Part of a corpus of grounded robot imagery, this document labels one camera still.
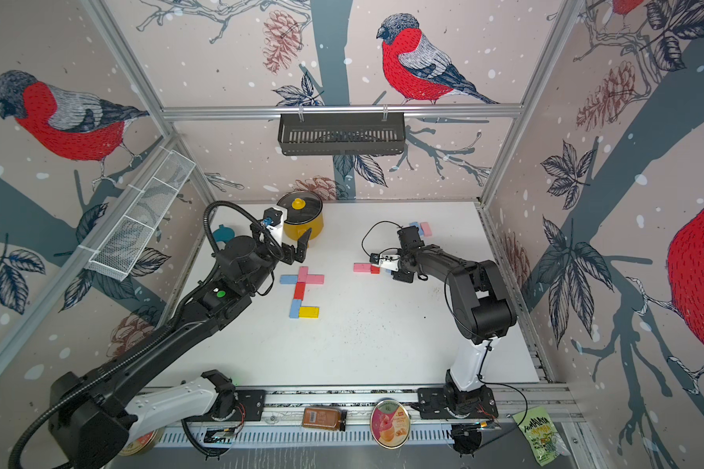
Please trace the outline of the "pink block cluster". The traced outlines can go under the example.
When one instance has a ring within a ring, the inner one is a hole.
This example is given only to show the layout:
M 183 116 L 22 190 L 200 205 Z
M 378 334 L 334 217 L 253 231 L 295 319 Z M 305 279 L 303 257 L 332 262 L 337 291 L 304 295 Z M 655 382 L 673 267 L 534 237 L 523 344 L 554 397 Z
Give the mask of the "pink block cluster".
M 371 273 L 371 265 L 368 263 L 355 263 L 353 271 L 355 273 Z

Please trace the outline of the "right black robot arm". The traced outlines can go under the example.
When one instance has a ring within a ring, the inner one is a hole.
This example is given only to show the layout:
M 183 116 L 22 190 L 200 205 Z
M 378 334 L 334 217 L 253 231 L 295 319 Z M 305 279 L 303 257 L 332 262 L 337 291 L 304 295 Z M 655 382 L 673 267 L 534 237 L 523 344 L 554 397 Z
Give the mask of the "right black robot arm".
M 469 261 L 426 244 L 414 226 L 399 229 L 397 236 L 400 248 L 394 277 L 405 283 L 431 277 L 441 281 L 447 310 L 467 340 L 446 372 L 443 395 L 447 410 L 457 417 L 475 412 L 492 416 L 486 367 L 500 340 L 517 321 L 498 265 L 490 260 Z

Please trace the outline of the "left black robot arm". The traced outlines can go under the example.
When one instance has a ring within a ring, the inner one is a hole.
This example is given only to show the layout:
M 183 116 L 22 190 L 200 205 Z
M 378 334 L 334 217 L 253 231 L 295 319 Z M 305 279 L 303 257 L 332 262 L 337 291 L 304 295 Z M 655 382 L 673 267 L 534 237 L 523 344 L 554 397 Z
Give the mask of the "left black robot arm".
M 244 216 L 250 234 L 235 236 L 220 247 L 209 228 L 215 209 L 226 207 Z M 144 396 L 155 377 L 201 342 L 234 322 L 246 310 L 279 263 L 304 262 L 309 234 L 296 245 L 284 243 L 287 209 L 270 206 L 261 218 L 230 201 L 211 203 L 203 213 L 205 234 L 215 264 L 207 278 L 178 303 L 161 328 L 128 351 L 86 375 L 68 372 L 51 387 L 50 408 L 19 437 L 8 458 L 11 468 L 22 465 L 27 443 L 47 427 L 68 459 L 68 468 L 102 468 L 139 437 L 172 422 L 234 406 L 232 381 L 219 371 L 207 371 L 193 384 Z

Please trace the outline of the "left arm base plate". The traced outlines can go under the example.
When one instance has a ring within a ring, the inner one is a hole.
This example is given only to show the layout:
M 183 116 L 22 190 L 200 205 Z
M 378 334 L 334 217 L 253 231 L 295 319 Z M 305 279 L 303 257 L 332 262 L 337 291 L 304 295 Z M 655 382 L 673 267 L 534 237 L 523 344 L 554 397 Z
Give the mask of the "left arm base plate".
M 238 388 L 221 392 L 203 414 L 187 418 L 189 422 L 258 422 L 262 418 L 267 393 L 262 389 Z

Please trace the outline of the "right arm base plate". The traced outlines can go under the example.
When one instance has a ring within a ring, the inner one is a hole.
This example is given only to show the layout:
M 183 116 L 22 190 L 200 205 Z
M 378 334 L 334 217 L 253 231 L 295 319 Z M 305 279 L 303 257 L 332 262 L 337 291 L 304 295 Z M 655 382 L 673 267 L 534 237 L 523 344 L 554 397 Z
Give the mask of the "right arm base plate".
M 425 420 L 498 418 L 493 391 L 482 386 L 472 391 L 459 391 L 450 386 L 418 388 L 414 409 Z

